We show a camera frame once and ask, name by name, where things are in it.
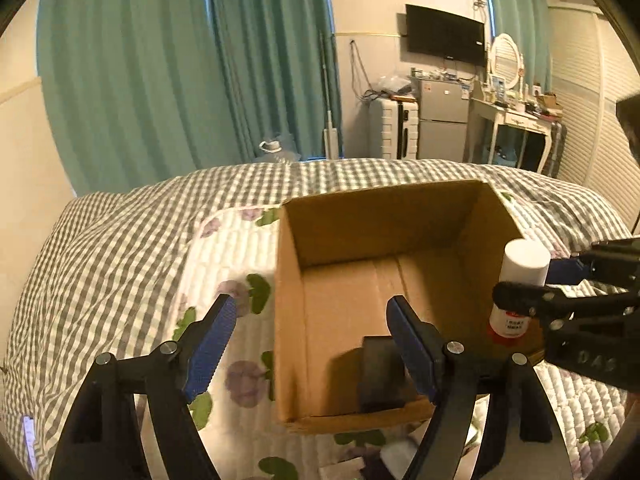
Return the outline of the grey checkered bedspread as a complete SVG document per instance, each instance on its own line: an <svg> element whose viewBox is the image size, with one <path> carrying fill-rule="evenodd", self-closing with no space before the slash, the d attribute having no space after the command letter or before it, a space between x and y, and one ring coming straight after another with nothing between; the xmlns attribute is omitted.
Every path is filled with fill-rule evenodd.
<svg viewBox="0 0 640 480"><path fill-rule="evenodd" d="M9 446L29 470L23 416L32 417L34 476L46 478L94 358L102 352L144 356L173 337L170 315L189 240L213 212L279 206L304 195L470 179L514 192L544 190L550 182L579 186L499 166L347 159L213 168L128 193L73 200L44 243L14 311L1 403ZM330 478L321 479L361 477L381 460L381 448L338 463Z"/></svg>

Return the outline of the black wall television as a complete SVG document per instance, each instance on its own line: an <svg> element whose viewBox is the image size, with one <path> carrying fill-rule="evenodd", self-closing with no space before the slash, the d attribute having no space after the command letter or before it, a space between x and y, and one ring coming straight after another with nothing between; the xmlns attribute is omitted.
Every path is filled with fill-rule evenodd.
<svg viewBox="0 0 640 480"><path fill-rule="evenodd" d="M407 49L481 66L485 63L485 25L457 14L406 5Z"/></svg>

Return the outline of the silver mini fridge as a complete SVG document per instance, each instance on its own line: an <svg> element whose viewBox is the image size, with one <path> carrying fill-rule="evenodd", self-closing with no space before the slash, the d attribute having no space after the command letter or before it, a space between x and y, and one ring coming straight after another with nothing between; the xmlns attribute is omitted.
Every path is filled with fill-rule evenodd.
<svg viewBox="0 0 640 480"><path fill-rule="evenodd" d="M418 157L462 162L468 115L469 91L461 84L421 79Z"/></svg>

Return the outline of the white louvered wardrobe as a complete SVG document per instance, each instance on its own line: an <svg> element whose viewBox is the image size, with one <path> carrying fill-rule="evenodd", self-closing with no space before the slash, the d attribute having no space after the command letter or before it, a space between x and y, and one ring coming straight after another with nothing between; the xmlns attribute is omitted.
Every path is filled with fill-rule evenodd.
<svg viewBox="0 0 640 480"><path fill-rule="evenodd" d="M602 12L549 8L552 92L566 127L558 177L602 195L628 228L639 213L639 168L616 118L618 100L639 91L639 73Z"/></svg>

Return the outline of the large teal curtain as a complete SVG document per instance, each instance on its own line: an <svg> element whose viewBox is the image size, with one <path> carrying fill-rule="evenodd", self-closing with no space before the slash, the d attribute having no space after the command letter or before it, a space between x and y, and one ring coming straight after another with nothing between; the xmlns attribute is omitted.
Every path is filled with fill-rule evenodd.
<svg viewBox="0 0 640 480"><path fill-rule="evenodd" d="M78 195L252 162L288 133L324 152L341 118L330 0L40 0L37 66Z"/></svg>

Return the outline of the smartphone with lit screen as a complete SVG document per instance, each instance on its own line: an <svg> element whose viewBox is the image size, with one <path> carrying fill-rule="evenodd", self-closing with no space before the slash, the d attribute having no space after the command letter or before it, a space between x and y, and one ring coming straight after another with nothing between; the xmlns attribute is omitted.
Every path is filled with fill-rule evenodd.
<svg viewBox="0 0 640 480"><path fill-rule="evenodd" d="M28 457L29 472L31 474L35 474L38 468L37 456L36 456L36 450L35 450L36 427L35 427L34 419L28 415L23 416L23 431L24 431L26 452Z"/></svg>

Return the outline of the white rounded case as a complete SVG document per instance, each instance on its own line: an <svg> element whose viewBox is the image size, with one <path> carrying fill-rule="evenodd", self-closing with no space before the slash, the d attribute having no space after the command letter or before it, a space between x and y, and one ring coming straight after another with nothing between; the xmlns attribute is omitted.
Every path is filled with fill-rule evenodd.
<svg viewBox="0 0 640 480"><path fill-rule="evenodd" d="M380 449L381 460L396 480L404 478L418 445L411 438L403 438L383 445Z"/></svg>

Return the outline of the oval vanity mirror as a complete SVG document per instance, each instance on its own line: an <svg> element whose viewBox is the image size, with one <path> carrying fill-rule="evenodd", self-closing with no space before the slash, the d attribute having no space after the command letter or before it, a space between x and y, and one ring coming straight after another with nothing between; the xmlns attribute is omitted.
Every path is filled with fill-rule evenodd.
<svg viewBox="0 0 640 480"><path fill-rule="evenodd" d="M499 78L506 90L514 89L524 70L524 58L513 38L508 34L495 36L489 54L489 80Z"/></svg>

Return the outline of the white red spray bottle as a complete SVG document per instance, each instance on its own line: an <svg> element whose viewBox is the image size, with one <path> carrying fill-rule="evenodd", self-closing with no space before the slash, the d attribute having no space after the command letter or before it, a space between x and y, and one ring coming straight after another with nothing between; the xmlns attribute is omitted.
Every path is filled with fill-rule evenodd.
<svg viewBox="0 0 640 480"><path fill-rule="evenodd" d="M546 281L551 256L541 242L518 238L503 249L497 299L489 315L489 333L497 344L514 346L527 332L530 314L524 306L531 287Z"/></svg>

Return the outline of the black power adapter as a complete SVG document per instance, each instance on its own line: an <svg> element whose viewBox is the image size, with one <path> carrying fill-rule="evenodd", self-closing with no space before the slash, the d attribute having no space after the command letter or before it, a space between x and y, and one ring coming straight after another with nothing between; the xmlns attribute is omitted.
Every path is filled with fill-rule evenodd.
<svg viewBox="0 0 640 480"><path fill-rule="evenodd" d="M363 413L403 408L418 398L391 336L365 336L361 346L359 405Z"/></svg>

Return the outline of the white dressing table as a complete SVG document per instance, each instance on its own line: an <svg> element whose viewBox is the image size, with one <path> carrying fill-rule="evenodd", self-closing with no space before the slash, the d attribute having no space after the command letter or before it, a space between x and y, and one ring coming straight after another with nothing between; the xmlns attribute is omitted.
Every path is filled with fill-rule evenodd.
<svg viewBox="0 0 640 480"><path fill-rule="evenodd" d="M551 120L472 98L467 162L544 172L554 148Z"/></svg>

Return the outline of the clear water jug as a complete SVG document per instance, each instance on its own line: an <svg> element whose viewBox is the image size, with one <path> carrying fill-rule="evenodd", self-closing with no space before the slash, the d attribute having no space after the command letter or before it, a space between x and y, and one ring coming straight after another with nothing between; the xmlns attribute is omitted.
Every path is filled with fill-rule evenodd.
<svg viewBox="0 0 640 480"><path fill-rule="evenodd" d="M294 139L288 133L281 133L274 138L262 140L258 145L258 151L255 162L289 164L302 160L302 155L297 151Z"/></svg>

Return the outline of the white upright mop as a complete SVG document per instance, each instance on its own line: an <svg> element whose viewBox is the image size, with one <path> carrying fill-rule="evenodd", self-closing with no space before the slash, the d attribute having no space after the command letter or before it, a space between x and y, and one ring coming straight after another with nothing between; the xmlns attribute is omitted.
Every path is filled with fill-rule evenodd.
<svg viewBox="0 0 640 480"><path fill-rule="evenodd" d="M339 159L340 144L338 143L337 128L333 123L331 92L329 88L329 74L328 68L326 67L326 49L324 48L322 34L319 34L319 50L323 82L324 108L326 109L326 122L324 123L323 129L324 152L326 153L326 159Z"/></svg>

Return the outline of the teal curtain by wardrobe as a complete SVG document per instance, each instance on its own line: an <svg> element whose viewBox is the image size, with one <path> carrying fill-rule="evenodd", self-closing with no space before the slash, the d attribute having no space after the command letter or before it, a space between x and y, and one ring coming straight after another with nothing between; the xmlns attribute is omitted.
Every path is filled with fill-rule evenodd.
<svg viewBox="0 0 640 480"><path fill-rule="evenodd" d="M525 62L525 82L551 89L550 16L547 0L490 0L496 35L508 34Z"/></svg>

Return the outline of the white floral quilted mat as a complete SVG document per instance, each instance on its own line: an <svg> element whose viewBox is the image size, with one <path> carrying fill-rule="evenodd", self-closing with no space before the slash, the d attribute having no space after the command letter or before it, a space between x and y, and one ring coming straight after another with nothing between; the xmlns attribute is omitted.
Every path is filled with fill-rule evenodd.
<svg viewBox="0 0 640 480"><path fill-rule="evenodd" d="M529 238L565 257L628 235L599 194L550 182L503 191L435 182L232 206L195 230L168 332L180 335L220 294L238 320L212 382L191 408L225 479L330 478L425 422L433 405L397 372L400 401L365 412L367 336L404 295L423 321L473 351L495 351L490 291L503 247Z"/></svg>

